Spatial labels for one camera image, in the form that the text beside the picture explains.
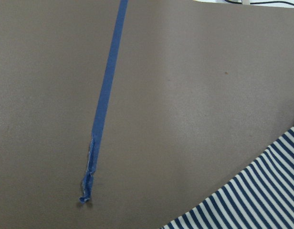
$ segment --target black cable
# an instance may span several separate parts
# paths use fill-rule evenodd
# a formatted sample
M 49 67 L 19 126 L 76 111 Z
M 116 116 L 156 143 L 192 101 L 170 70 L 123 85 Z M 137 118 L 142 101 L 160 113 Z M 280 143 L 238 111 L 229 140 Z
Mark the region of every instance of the black cable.
M 236 2 L 236 1 L 230 1 L 230 0 L 224 0 L 228 3 L 233 3 L 233 4 L 242 4 L 241 2 Z M 260 4 L 273 4 L 273 3 L 284 3 L 288 4 L 291 6 L 294 6 L 294 3 L 287 2 L 287 1 L 264 1 L 264 2 L 250 2 L 250 5 L 260 5 Z

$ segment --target tape strip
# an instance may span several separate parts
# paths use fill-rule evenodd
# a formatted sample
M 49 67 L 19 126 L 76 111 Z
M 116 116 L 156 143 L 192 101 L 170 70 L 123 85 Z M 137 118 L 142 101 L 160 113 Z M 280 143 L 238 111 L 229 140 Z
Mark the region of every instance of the tape strip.
M 81 203 L 85 203 L 91 197 L 91 191 L 93 186 L 93 174 L 96 171 L 97 159 L 99 148 L 101 144 L 101 138 L 103 135 L 103 129 L 105 125 L 105 116 L 108 109 L 108 103 L 112 88 L 112 81 L 115 72 L 115 66 L 118 55 L 118 48 L 120 39 L 122 36 L 122 30 L 124 25 L 124 19 L 126 14 L 128 0 L 121 0 L 119 3 L 117 18 L 115 22 L 114 33 L 111 41 L 110 52 L 105 68 L 105 75 L 103 79 L 103 85 L 100 91 L 98 105 L 95 113 L 93 128 L 92 128 L 92 139 L 89 150 L 89 160 L 86 169 L 86 174 L 82 180 L 84 196 L 79 198 Z

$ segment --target white object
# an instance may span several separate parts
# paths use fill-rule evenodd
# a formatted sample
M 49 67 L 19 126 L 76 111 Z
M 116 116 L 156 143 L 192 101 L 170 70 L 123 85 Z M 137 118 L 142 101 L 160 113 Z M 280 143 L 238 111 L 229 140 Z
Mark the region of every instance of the white object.
M 250 0 L 241 0 L 243 5 L 250 5 Z
M 194 1 L 213 2 L 213 3 L 227 3 L 225 0 L 194 0 Z M 265 2 L 265 1 L 271 1 L 271 0 L 242 0 L 243 4 L 244 4 L 244 1 L 250 1 L 250 3 L 252 3 L 252 2 Z M 288 1 L 290 3 L 294 3 L 294 0 L 285 0 L 285 1 Z M 265 4 L 255 5 L 255 6 L 294 8 L 294 6 L 284 4 L 284 3 L 265 3 Z

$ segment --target stripe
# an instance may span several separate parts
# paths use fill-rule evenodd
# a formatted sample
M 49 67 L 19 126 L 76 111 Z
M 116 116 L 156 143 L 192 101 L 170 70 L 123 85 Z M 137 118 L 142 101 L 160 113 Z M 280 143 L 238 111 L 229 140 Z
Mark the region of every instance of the stripe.
M 213 212 L 211 211 L 207 201 L 203 201 L 203 205 L 205 207 L 205 209 L 207 210 L 207 214 L 210 216 L 210 220 L 212 220 L 212 222 L 215 224 L 216 228 L 221 229 L 222 226 L 220 225 L 220 223 L 218 222 L 218 220 L 216 219 L 216 217 L 214 216 Z
M 270 188 L 270 184 L 269 182 L 265 182 L 263 180 L 263 177 L 261 177 L 258 173 L 258 171 L 256 170 L 256 168 L 253 166 L 253 164 L 250 165 L 250 168 L 248 169 L 250 171 L 250 173 L 252 174 L 253 178 L 255 179 L 256 183 L 258 183 L 258 186 L 260 187 L 260 191 L 263 192 L 269 199 L 272 208 L 274 209 L 274 211 L 279 214 L 280 219 L 282 220 L 282 222 L 290 227 L 290 228 L 294 228 L 294 224 L 293 223 L 289 223 L 287 222 L 286 218 L 290 218 L 290 214 L 288 213 L 288 211 L 286 210 L 286 204 L 284 204 L 284 202 L 282 201 L 281 198 L 279 198 L 278 193 L 275 192 L 275 190 L 271 190 Z
M 285 220 L 282 217 L 281 213 L 274 208 L 273 203 L 269 200 L 269 193 L 264 193 L 261 187 L 256 183 L 256 180 L 252 177 L 250 170 L 245 168 L 243 171 L 244 176 L 247 178 L 249 183 L 252 183 L 255 189 L 255 193 L 259 196 L 263 204 L 268 208 L 269 212 L 276 218 L 276 221 L 280 227 L 285 228 Z
M 279 201 L 285 206 L 285 208 L 288 209 L 287 214 L 291 214 L 293 215 L 292 217 L 294 217 L 294 201 L 290 199 L 290 197 L 287 195 L 286 191 L 281 187 L 281 185 L 276 183 L 271 174 L 269 174 L 269 171 L 266 168 L 262 167 L 262 162 L 259 163 L 259 161 L 256 160 L 253 165 L 256 167 L 255 169 L 257 170 L 257 172 L 261 172 L 263 174 L 262 180 L 264 184 L 272 190 L 272 192 L 275 194 L 275 197 L 278 198 Z
M 238 215 L 238 217 L 241 220 L 241 227 L 242 228 L 249 228 L 252 229 L 246 218 L 243 216 L 243 210 L 240 210 L 239 206 L 235 203 L 235 198 L 231 197 L 230 193 L 228 192 L 227 188 L 225 186 L 222 187 L 222 190 L 224 194 L 226 195 L 227 199 L 229 200 L 232 208 L 234 209 L 235 213 Z
M 259 206 L 259 209 L 256 207 L 256 205 L 253 203 L 253 197 L 248 196 L 248 194 L 245 192 L 242 186 L 240 186 L 239 181 L 237 178 L 234 178 L 230 181 L 233 188 L 235 189 L 237 195 L 240 197 L 240 199 L 244 202 L 245 206 L 247 207 L 248 211 L 251 213 L 252 217 L 258 222 L 260 225 L 260 228 L 270 228 L 269 223 L 265 218 L 269 220 L 267 215 L 263 210 L 259 210 L 261 207 Z
M 118 49 L 120 39 L 122 36 L 122 30 L 124 25 L 124 19 L 126 15 L 128 0 L 121 0 L 119 3 L 117 18 L 115 22 L 115 28 L 111 41 L 110 52 L 105 69 L 105 75 L 103 79 L 102 88 L 100 91 L 98 105 L 94 117 L 94 123 L 92 128 L 92 139 L 90 143 L 89 159 L 85 176 L 82 180 L 84 196 L 79 198 L 81 203 L 85 203 L 91 197 L 91 191 L 93 186 L 93 174 L 96 171 L 97 159 L 99 154 L 99 148 L 101 144 L 101 138 L 103 135 L 103 129 L 105 125 L 105 116 L 108 109 L 108 103 L 112 88 L 113 76 L 115 72 L 115 66 L 118 56 Z
M 174 227 L 172 226 L 172 221 L 168 224 L 169 229 L 174 229 Z
M 226 185 L 173 222 L 174 229 L 293 229 L 294 127 Z
M 187 217 L 186 214 L 184 214 L 184 215 L 182 216 L 182 218 L 183 218 L 184 222 L 186 223 L 186 226 L 187 226 L 189 229 L 194 229 L 193 226 L 192 226 L 192 224 L 191 224 L 190 221 L 189 221 L 189 218 Z
M 237 193 L 236 189 L 234 188 L 233 184 L 230 181 L 228 182 L 227 190 L 232 193 L 231 195 L 233 195 L 234 198 L 237 199 L 238 203 L 241 205 L 242 209 L 245 211 L 246 216 L 249 217 L 251 222 L 254 224 L 254 225 L 251 225 L 251 227 L 260 228 L 261 225 L 257 222 L 256 218 L 249 211 L 248 207 L 245 205 L 244 201 L 241 199 L 239 193 Z
M 269 161 L 269 159 L 266 157 L 265 154 L 262 154 L 261 157 L 257 158 L 257 160 L 261 160 L 261 162 L 267 167 L 267 169 L 268 169 L 269 173 L 271 174 L 271 176 L 277 182 L 277 184 L 278 184 L 277 186 L 282 187 L 283 191 L 294 202 L 294 187 L 292 187 L 292 184 L 289 184 L 288 182 L 286 182 L 284 180 L 284 178 L 282 177 L 283 174 L 281 175 L 279 172 L 276 172 L 276 174 L 275 174 L 276 170 L 273 167 L 273 165 L 271 164 L 271 162 Z
M 228 228 L 231 229 L 231 225 L 229 224 L 229 222 L 227 221 L 227 219 L 224 217 L 222 211 L 219 209 L 216 201 L 214 200 L 213 196 L 210 196 L 209 198 L 207 198 L 206 201 L 210 201 L 209 205 L 212 204 L 212 211 L 214 211 L 214 214 L 217 215 L 217 220 L 218 222 L 221 224 L 222 228 Z

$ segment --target striped shirt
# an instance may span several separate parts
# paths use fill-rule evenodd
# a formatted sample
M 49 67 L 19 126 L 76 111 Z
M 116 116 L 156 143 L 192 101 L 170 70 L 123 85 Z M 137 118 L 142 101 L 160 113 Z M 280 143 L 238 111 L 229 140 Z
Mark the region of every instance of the striped shirt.
M 161 229 L 294 229 L 294 127 L 198 206 Z

